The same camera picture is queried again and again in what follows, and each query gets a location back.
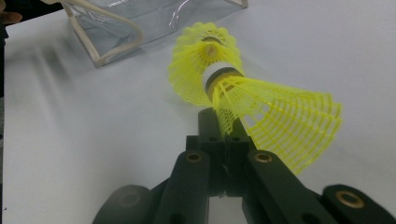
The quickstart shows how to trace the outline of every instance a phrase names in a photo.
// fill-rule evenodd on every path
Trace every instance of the transparent plastic box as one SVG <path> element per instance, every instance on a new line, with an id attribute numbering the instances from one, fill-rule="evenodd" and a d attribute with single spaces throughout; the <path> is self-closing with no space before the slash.
<path id="1" fill-rule="evenodd" d="M 42 0 L 47 4 L 59 2 Z M 248 0 L 60 1 L 95 66 L 110 63 L 197 21 L 216 21 Z"/>

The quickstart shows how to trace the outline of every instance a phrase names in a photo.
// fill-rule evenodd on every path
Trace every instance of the yellow plastic mesh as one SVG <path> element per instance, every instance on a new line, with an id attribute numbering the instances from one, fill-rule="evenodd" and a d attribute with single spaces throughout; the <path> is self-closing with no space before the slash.
<path id="1" fill-rule="evenodd" d="M 257 149 L 274 152 L 295 174 L 328 147 L 342 121 L 330 94 L 247 77 L 216 83 L 213 107 L 223 134 L 240 118 Z"/>
<path id="2" fill-rule="evenodd" d="M 187 27 L 177 39 L 173 61 L 168 67 L 169 82 L 175 92 L 194 105 L 211 106 L 205 93 L 202 75 L 206 68 L 217 62 L 227 62 L 242 72 L 239 49 L 235 38 L 214 23 L 195 23 Z"/>

